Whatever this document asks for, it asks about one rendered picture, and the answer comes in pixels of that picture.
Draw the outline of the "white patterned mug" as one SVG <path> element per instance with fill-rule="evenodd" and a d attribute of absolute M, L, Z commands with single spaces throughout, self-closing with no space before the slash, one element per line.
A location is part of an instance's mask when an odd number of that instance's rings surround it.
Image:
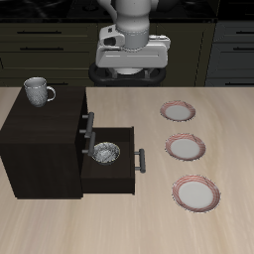
<path fill-rule="evenodd" d="M 56 98 L 56 91 L 47 85 L 43 77 L 30 77 L 24 82 L 26 95 L 35 107 L 43 107 L 47 102 Z"/>

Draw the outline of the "white patterned bowl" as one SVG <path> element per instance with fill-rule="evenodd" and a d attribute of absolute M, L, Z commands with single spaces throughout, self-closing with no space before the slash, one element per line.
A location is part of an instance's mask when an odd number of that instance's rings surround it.
<path fill-rule="evenodd" d="M 113 164 L 120 156 L 120 148 L 111 142 L 102 142 L 94 146 L 92 159 L 98 164 Z"/>

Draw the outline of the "grey kitchen cupboards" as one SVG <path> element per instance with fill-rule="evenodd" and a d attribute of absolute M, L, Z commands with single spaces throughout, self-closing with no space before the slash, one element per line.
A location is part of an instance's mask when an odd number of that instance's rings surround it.
<path fill-rule="evenodd" d="M 216 24 L 205 85 L 254 86 L 254 21 Z"/>

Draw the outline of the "black kitchen countertop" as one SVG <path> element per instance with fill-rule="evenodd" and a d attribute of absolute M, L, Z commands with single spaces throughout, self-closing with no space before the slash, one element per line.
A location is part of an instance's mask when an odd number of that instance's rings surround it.
<path fill-rule="evenodd" d="M 254 21 L 254 0 L 179 0 L 150 22 Z M 96 0 L 0 0 L 0 23 L 111 23 Z"/>

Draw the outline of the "flat black base plate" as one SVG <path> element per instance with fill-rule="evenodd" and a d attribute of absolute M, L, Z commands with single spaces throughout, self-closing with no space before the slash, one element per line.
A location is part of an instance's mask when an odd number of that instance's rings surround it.
<path fill-rule="evenodd" d="M 145 78 L 144 70 L 140 70 L 133 74 L 120 74 L 117 78 L 112 78 L 112 72 L 110 68 L 98 67 L 93 63 L 89 67 L 89 78 L 98 87 L 156 87 L 166 77 L 165 68 L 151 68 L 150 78 Z"/>

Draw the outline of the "dark kitchen cupboards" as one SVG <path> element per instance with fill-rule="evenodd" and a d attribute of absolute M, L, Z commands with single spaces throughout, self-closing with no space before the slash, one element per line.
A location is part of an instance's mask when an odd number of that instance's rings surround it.
<path fill-rule="evenodd" d="M 92 86 L 104 23 L 0 23 L 0 86 L 21 86 L 42 76 L 52 85 Z M 162 86 L 203 86 L 212 44 L 212 23 L 153 23 L 152 35 L 171 40 Z"/>

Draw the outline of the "dark wooden cabinet drawer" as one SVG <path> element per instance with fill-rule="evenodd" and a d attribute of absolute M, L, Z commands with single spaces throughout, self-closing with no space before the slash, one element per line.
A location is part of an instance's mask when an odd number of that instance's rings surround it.
<path fill-rule="evenodd" d="M 93 120 L 94 113 L 87 110 L 86 99 L 83 99 L 77 127 L 78 133 L 82 134 L 85 138 L 90 138 L 92 134 Z"/>
<path fill-rule="evenodd" d="M 89 137 L 83 137 L 81 139 L 81 153 L 86 154 L 89 157 L 93 156 L 94 153 L 94 144 L 95 144 L 95 133 L 92 132 Z"/>
<path fill-rule="evenodd" d="M 107 165 L 83 156 L 81 184 L 84 193 L 135 193 L 135 171 L 146 172 L 145 151 L 134 151 L 134 128 L 94 128 L 95 143 L 113 143 L 119 157 Z"/>

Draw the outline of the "dark wooden cabinet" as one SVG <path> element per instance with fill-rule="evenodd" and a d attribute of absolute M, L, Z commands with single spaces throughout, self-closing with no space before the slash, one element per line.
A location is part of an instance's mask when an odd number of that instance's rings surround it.
<path fill-rule="evenodd" d="M 58 86 L 56 93 L 37 108 L 20 91 L 0 130 L 0 158 L 19 199 L 82 197 L 85 88 Z"/>

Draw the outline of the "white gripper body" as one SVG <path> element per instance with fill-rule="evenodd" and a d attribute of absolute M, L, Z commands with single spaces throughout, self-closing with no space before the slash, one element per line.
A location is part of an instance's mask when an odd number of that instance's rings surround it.
<path fill-rule="evenodd" d="M 150 35 L 148 44 L 138 50 L 99 44 L 95 63 L 98 67 L 163 68 L 168 64 L 170 45 L 171 40 L 163 35 Z"/>

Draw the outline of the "red rimmed white plate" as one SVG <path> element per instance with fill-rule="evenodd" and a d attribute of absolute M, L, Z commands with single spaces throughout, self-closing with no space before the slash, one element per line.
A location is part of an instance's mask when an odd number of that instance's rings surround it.
<path fill-rule="evenodd" d="M 195 117 L 195 108 L 184 101 L 169 101 L 161 106 L 160 114 L 168 120 L 184 122 Z"/>
<path fill-rule="evenodd" d="M 182 208 L 196 213 L 215 209 L 221 199 L 218 187 L 210 179 L 199 175 L 187 175 L 174 182 L 174 201 Z"/>
<path fill-rule="evenodd" d="M 165 143 L 166 152 L 180 161 L 199 160 L 206 151 L 201 139 L 190 133 L 178 133 L 170 136 Z"/>

